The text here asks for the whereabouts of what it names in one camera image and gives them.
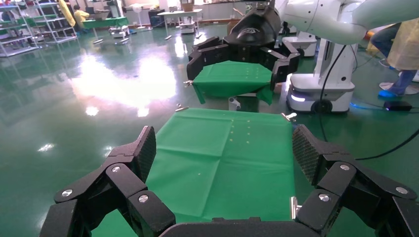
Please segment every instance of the metal screw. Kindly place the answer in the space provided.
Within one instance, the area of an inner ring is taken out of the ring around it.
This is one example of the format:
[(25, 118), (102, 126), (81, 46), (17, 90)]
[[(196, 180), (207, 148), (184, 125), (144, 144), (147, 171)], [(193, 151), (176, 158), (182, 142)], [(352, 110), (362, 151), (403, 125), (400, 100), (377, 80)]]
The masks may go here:
[(139, 201), (140, 203), (145, 203), (147, 200), (148, 200), (148, 196), (147, 196), (147, 195), (141, 195), (141, 196), (138, 198), (138, 201)]
[(118, 172), (121, 168), (119, 166), (113, 167), (112, 172)]
[(322, 201), (329, 201), (329, 196), (327, 196), (326, 194), (320, 194), (319, 195), (320, 200)]
[(407, 194), (408, 191), (402, 187), (397, 187), (396, 190), (401, 194)]
[(343, 170), (349, 170), (349, 166), (344, 165), (344, 164), (341, 165), (340, 168), (343, 169)]
[(61, 195), (63, 197), (68, 197), (71, 193), (73, 192), (72, 189), (67, 189), (66, 191), (64, 191)]

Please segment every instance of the black cable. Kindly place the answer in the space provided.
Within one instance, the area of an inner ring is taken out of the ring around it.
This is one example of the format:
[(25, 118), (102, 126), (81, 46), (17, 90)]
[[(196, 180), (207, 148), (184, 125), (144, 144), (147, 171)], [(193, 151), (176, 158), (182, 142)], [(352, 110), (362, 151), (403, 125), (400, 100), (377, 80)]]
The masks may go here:
[(367, 63), (369, 63), (369, 62), (370, 62), (373, 58), (375, 58), (375, 57), (377, 56), (377, 54), (378, 54), (378, 53), (376, 53), (376, 54), (374, 54), (373, 56), (371, 56), (371, 58), (370, 58), (370, 59), (368, 59), (365, 63), (363, 63), (363, 64), (361, 64), (361, 65), (357, 66), (357, 67), (355, 68), (354, 72), (355, 72), (358, 68), (360, 68), (360, 67), (362, 67), (362, 66), (366, 65)]
[(322, 130), (322, 134), (323, 134), (323, 140), (325, 140), (325, 142), (327, 142), (328, 140), (327, 140), (326, 133), (325, 133), (325, 129), (324, 129), (324, 127), (323, 127), (323, 122), (322, 122), (322, 112), (323, 112), (323, 111), (322, 111), (322, 101), (323, 101), (323, 93), (325, 92), (326, 82), (327, 82), (327, 80), (329, 79), (330, 72), (332, 72), (333, 67), (335, 66), (335, 64), (336, 64), (337, 60), (340, 58), (340, 56), (341, 56), (341, 54), (343, 53), (343, 51), (345, 50), (345, 48), (346, 48), (346, 45), (344, 45), (344, 46), (342, 47), (342, 49), (340, 50), (339, 54), (337, 55), (337, 57), (336, 57), (335, 61), (333, 61), (333, 64), (332, 64), (332, 66), (330, 67), (330, 69), (329, 69), (329, 71), (328, 71), (328, 73), (327, 73), (327, 75), (326, 75), (325, 82), (323, 83), (322, 91), (320, 92), (320, 112), (319, 112), (319, 121), (320, 121), (320, 128), (321, 128), (321, 130)]
[(392, 152), (394, 152), (394, 151), (396, 151), (397, 149), (399, 149), (399, 148), (401, 148), (401, 147), (403, 147), (404, 145), (406, 145), (406, 144), (408, 144), (410, 141), (412, 141), (417, 135), (419, 134), (419, 129), (417, 129), (416, 130), (416, 132), (414, 132), (408, 139), (406, 139), (404, 142), (402, 142), (400, 145), (397, 145), (395, 148), (393, 148), (393, 149), (391, 149), (391, 150), (389, 150), (389, 151), (386, 151), (386, 152), (384, 152), (384, 153), (381, 153), (381, 154), (379, 154), (379, 155), (377, 155), (377, 156), (373, 156), (373, 157), (366, 157), (366, 158), (358, 158), (358, 159), (356, 159), (356, 160), (368, 160), (368, 159), (376, 159), (376, 158), (379, 158), (379, 157), (382, 157), (382, 156), (385, 156), (385, 155), (387, 155), (387, 154), (390, 154), (390, 153), (392, 153)]
[(356, 54), (355, 54), (355, 51), (353, 50), (352, 45), (351, 45), (351, 49), (352, 49), (352, 53), (354, 54), (354, 57), (355, 57), (355, 62), (356, 62), (356, 67), (355, 67), (355, 69), (352, 71), (352, 73), (354, 73), (354, 72), (358, 69), (358, 59), (356, 58)]
[[(345, 50), (345, 48), (346, 48), (346, 45), (344, 45), (343, 47), (342, 47), (342, 50), (340, 51), (340, 53), (337, 55), (337, 57), (336, 57), (336, 59), (335, 59), (335, 61), (333, 62), (333, 64), (332, 64), (332, 66), (330, 67), (330, 70), (329, 70), (329, 72), (327, 73), (327, 75), (326, 75), (326, 78), (325, 78), (325, 82), (323, 83), (323, 87), (322, 87), (322, 91), (321, 91), (321, 93), (320, 93), (320, 103), (322, 103), (322, 100), (323, 100), (323, 93), (324, 93), (324, 90), (325, 90), (325, 87), (326, 87), (326, 82), (327, 82), (327, 80), (328, 80), (328, 78), (329, 78), (329, 75), (330, 75), (330, 73), (331, 73), (331, 71), (332, 71), (332, 69), (333, 69), (333, 67), (335, 66), (335, 64), (336, 64), (336, 62), (337, 62), (337, 60), (339, 59), (339, 57), (341, 56), (341, 54), (343, 53), (343, 51)], [(354, 54), (354, 56), (355, 56), (355, 59), (356, 59), (356, 55), (355, 55), (355, 51), (354, 51), (354, 49), (352, 48), (352, 46), (351, 46), (351, 49), (352, 49), (352, 52), (353, 52), (353, 54)], [(355, 70), (352, 72), (352, 73), (354, 73), (355, 71), (356, 71), (356, 69), (357, 68), (360, 68), (360, 67), (362, 67), (362, 66), (364, 66), (364, 65), (366, 65), (368, 62), (370, 62), (376, 55), (377, 55), (378, 53), (376, 53), (375, 55), (373, 55), (369, 60), (367, 60), (364, 64), (362, 64), (362, 65), (360, 65), (360, 66), (356, 66), (356, 68), (355, 68)], [(375, 106), (375, 107), (379, 107), (379, 108), (382, 108), (382, 106), (378, 106), (378, 105), (374, 105), (374, 104), (370, 104), (370, 103), (367, 103), (367, 102), (364, 102), (365, 104), (369, 104), (369, 105), (371, 105), (371, 106)], [(419, 114), (419, 112), (409, 112), (409, 114)], [(321, 130), (322, 130), (322, 134), (323, 134), (323, 139), (325, 140), (325, 142), (327, 142), (328, 140), (327, 140), (327, 137), (326, 137), (326, 133), (325, 133), (325, 130), (324, 130), (324, 127), (323, 127), (323, 122), (322, 122), (322, 111), (320, 111), (319, 112), (319, 121), (320, 121), (320, 128), (321, 128)], [(418, 130), (416, 130), (416, 132), (414, 132), (408, 139), (406, 139), (405, 141), (403, 141), (401, 144), (399, 144), (399, 145), (397, 145), (396, 147), (394, 147), (393, 149), (391, 149), (391, 150), (389, 150), (389, 151), (386, 151), (386, 152), (384, 152), (384, 153), (381, 153), (381, 154), (379, 154), (379, 155), (376, 155), (376, 156), (373, 156), (373, 157), (366, 157), (366, 158), (358, 158), (358, 159), (356, 159), (356, 160), (369, 160), (369, 159), (376, 159), (376, 158), (379, 158), (379, 157), (382, 157), (382, 156), (385, 156), (385, 155), (388, 155), (388, 154), (390, 154), (390, 153), (392, 153), (392, 152), (394, 152), (394, 151), (396, 151), (396, 150), (398, 150), (399, 148), (401, 148), (401, 147), (403, 147), (403, 146), (405, 146), (406, 144), (408, 144), (410, 141), (412, 141), (417, 135), (419, 134), (419, 129)]]

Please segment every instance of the green epoxy floor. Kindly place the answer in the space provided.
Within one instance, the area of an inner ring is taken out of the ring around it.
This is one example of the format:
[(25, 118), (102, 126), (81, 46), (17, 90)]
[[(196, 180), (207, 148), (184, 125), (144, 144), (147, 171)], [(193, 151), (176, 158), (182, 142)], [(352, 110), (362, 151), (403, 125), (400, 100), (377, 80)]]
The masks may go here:
[[(226, 25), (202, 27), (201, 39), (225, 36)], [(38, 236), (55, 192), (96, 169), (114, 146), (133, 141), (145, 125), (158, 131), (176, 104), (194, 108), (228, 108), (226, 98), (206, 98), (201, 105), (194, 90), (184, 88), (187, 54), (193, 36), (165, 41), (164, 29), (133, 36), (127, 45), (106, 41), (97, 46), (93, 35), (79, 41), (51, 45), (24, 55), (0, 59), (0, 236)], [(357, 53), (359, 64), (370, 58)], [(314, 68), (303, 60), (299, 72)], [(378, 84), (397, 73), (378, 59), (353, 75), (354, 103), (381, 105)], [(419, 107), (419, 96), (406, 101)], [(275, 95), (261, 112), (286, 112), (285, 95)], [(330, 141), (344, 145), (353, 155), (366, 157), (386, 151), (409, 137), (419, 126), (419, 114), (356, 109), (346, 115), (325, 116)], [(298, 115), (320, 137), (315, 115)], [(363, 163), (419, 192), (417, 147), (414, 140), (378, 160)], [(312, 189), (295, 169), (297, 196), (302, 202)], [(94, 236), (133, 236), (119, 216), (111, 213)], [(330, 236), (374, 236), (354, 213), (341, 212)]]

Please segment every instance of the green cloth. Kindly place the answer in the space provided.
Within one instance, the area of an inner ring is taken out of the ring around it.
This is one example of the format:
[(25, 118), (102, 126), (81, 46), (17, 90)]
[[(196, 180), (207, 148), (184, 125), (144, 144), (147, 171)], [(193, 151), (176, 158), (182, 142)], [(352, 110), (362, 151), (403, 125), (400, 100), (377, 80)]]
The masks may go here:
[(281, 115), (187, 109), (156, 140), (146, 184), (177, 223), (290, 220), (292, 125)]
[[(56, 18), (57, 16), (55, 14), (50, 14), (50, 15), (45, 15), (45, 17), (47, 19), (51, 19), (51, 18)], [(46, 25), (46, 22), (35, 23), (36, 20), (43, 20), (43, 16), (25, 17), (25, 20), (30, 27), (45, 26)], [(23, 21), (23, 18), (19, 18), (19, 19), (17, 19), (17, 23), (24, 24), (25, 21)]]
[(204, 67), (192, 85), (201, 104), (205, 103), (203, 94), (230, 97), (256, 92), (257, 98), (270, 105), (271, 74), (260, 64), (226, 61)]
[(110, 26), (127, 26), (128, 19), (126, 17), (117, 18), (106, 18), (102, 21), (87, 20), (83, 21), (83, 25), (86, 29), (98, 28), (98, 27), (110, 27)]

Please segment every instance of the mesh gripper pad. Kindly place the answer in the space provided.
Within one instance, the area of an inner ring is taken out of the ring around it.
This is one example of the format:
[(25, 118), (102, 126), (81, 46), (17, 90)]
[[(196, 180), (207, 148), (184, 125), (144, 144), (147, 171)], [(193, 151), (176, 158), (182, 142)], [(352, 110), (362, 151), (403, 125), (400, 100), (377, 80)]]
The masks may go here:
[(123, 155), (134, 157), (132, 168), (139, 171), (137, 176), (145, 183), (151, 166), (156, 156), (156, 134), (152, 126), (145, 126), (138, 138), (131, 143), (115, 147), (110, 153), (110, 157)]
[(329, 154), (349, 154), (342, 147), (320, 141), (304, 125), (299, 125), (293, 133), (293, 154), (308, 181), (315, 185), (320, 171), (320, 158)]

